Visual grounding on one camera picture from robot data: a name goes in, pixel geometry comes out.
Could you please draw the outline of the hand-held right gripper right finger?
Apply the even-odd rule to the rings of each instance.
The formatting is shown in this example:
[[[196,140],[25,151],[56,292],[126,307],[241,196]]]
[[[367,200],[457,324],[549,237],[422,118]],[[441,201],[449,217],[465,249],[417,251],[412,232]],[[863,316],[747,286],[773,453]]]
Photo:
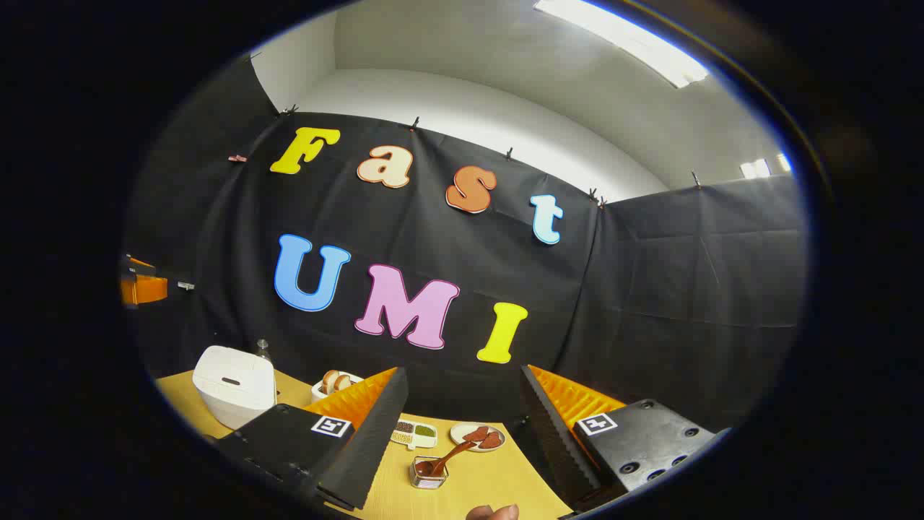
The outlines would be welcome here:
[[[520,384],[559,497],[575,511],[644,490],[725,437],[656,399],[624,404],[533,365]]]

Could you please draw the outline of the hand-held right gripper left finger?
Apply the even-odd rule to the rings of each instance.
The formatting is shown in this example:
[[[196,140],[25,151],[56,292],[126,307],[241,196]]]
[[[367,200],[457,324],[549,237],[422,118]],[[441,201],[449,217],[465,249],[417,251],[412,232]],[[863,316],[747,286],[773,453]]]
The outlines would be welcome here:
[[[362,509],[409,394],[391,368],[316,404],[277,404],[217,450],[238,468],[304,504]]]

